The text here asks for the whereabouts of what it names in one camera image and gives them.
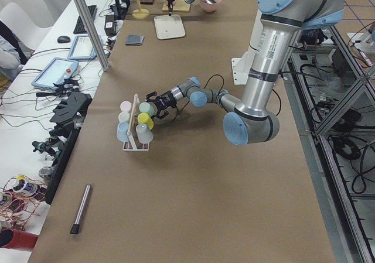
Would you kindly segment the yellow cup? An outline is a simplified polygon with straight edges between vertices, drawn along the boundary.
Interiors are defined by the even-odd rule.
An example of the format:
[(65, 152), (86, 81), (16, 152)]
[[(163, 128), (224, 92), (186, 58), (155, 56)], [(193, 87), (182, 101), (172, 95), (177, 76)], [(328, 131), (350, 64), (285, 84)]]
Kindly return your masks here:
[(150, 130), (153, 130), (154, 122), (149, 114), (142, 112), (138, 115), (137, 120), (139, 124), (146, 124)]

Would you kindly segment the cream cup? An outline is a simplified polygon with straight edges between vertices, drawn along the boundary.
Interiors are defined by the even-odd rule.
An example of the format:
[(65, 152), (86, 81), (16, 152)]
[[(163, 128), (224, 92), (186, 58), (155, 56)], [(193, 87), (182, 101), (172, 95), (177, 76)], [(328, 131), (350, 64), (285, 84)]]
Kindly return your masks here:
[(123, 111), (123, 112), (119, 113), (119, 115), (118, 115), (119, 123), (129, 122), (130, 118), (131, 118), (131, 114), (127, 111)]

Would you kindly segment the wooden cutting board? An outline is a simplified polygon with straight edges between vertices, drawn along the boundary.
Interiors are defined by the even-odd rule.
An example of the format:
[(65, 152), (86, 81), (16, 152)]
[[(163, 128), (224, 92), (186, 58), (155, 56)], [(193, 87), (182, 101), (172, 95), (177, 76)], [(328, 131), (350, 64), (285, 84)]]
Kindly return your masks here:
[[(176, 0), (175, 4), (173, 5), (174, 12), (189, 12), (191, 4), (185, 2), (185, 0)], [(164, 1), (162, 6), (162, 11), (168, 11), (168, 2)]]

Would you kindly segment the grey folded cloth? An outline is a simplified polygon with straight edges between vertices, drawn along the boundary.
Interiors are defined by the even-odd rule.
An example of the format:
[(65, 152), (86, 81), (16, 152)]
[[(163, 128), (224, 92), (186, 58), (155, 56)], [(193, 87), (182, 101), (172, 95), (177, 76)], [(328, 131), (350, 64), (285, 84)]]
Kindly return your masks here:
[(143, 44), (143, 41), (144, 41), (144, 35), (128, 34), (125, 44), (127, 46), (140, 46)]

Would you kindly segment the teach pendant far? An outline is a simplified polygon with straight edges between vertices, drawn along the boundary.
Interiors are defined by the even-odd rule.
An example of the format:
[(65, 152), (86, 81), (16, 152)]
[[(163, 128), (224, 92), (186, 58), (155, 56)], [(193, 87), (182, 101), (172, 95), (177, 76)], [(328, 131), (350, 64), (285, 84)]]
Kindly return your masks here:
[(96, 52), (89, 35), (76, 35), (67, 57), (69, 60), (89, 61), (96, 58)]

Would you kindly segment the white bottle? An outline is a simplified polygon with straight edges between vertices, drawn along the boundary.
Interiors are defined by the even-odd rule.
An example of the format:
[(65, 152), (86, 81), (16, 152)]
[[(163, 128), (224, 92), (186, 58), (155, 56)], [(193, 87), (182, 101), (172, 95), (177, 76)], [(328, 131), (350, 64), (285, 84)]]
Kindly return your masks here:
[(24, 177), (12, 178), (8, 185), (15, 193), (19, 193), (26, 197), (34, 196), (38, 190), (39, 186), (36, 183), (26, 180)]

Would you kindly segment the wooden mug tree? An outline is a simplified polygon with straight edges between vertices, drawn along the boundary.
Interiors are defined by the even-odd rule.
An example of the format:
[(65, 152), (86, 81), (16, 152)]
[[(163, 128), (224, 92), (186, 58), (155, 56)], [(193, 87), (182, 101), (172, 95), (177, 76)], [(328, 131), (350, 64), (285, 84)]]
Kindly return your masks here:
[(132, 11), (132, 17), (135, 19), (145, 19), (149, 16), (149, 11), (141, 7), (141, 0), (135, 0), (137, 8)]

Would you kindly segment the pink bowl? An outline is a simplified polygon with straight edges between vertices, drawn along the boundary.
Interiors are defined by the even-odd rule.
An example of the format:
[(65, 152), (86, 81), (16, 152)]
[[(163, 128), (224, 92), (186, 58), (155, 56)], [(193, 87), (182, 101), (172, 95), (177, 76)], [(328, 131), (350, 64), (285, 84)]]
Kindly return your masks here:
[(199, 0), (199, 5), (205, 12), (210, 13), (217, 9), (221, 1), (222, 0)]

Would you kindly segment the cream rabbit tray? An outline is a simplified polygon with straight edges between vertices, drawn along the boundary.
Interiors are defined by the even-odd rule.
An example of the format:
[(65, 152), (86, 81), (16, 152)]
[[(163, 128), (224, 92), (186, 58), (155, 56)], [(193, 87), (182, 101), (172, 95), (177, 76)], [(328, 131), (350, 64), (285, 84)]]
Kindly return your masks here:
[(178, 14), (156, 16), (154, 24), (159, 40), (177, 39), (186, 35), (182, 19)]

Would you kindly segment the black computer mouse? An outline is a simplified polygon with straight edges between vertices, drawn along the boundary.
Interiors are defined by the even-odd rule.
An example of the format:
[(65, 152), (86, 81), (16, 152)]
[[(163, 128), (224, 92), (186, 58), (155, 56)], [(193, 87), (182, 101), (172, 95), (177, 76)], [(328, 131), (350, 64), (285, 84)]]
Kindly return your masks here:
[(64, 36), (64, 35), (63, 36), (59, 36), (57, 38), (57, 42), (60, 43), (60, 44), (69, 43), (69, 42), (71, 42), (71, 38), (68, 37), (68, 36)]

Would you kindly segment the teach pendant near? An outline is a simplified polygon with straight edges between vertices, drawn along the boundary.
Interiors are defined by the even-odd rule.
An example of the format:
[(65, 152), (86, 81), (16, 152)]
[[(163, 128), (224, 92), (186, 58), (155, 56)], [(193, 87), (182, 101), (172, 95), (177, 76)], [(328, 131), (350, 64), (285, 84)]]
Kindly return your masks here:
[(42, 72), (32, 81), (31, 85), (39, 89), (55, 89), (65, 79), (71, 78), (79, 66), (76, 60), (55, 57)]

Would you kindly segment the grey cup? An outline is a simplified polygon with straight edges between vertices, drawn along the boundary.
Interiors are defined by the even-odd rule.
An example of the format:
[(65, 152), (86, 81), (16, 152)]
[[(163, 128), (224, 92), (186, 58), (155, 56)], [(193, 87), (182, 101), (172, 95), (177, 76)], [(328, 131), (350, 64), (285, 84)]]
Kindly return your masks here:
[(136, 126), (136, 133), (138, 141), (142, 144), (149, 144), (154, 138), (154, 135), (152, 131), (148, 128), (147, 124), (138, 124)]

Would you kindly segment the teach pendant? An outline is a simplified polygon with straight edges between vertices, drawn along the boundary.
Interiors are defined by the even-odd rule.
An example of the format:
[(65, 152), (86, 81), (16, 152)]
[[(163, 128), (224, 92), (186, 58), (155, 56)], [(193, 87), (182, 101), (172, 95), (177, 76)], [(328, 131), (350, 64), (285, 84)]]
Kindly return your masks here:
[(39, 89), (55, 89), (65, 79), (71, 78), (79, 66), (76, 60), (55, 57), (42, 72), (32, 81), (31, 85)]
[(89, 61), (96, 58), (96, 52), (89, 35), (76, 35), (67, 57), (69, 60)]

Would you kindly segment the red cylinder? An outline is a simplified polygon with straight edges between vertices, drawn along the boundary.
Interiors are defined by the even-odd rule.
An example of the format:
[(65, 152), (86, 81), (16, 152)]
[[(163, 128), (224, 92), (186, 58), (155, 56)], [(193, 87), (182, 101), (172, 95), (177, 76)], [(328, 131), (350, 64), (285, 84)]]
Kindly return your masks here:
[(38, 237), (39, 236), (36, 234), (14, 229), (6, 229), (1, 231), (1, 248), (32, 251)]

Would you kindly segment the green cup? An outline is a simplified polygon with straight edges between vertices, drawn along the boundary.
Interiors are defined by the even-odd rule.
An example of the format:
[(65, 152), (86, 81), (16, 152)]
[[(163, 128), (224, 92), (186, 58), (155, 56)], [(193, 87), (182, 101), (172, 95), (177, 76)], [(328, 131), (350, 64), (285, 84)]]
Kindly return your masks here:
[(140, 111), (140, 113), (148, 114), (150, 117), (155, 115), (155, 110), (154, 110), (153, 106), (148, 102), (140, 103), (139, 111)]

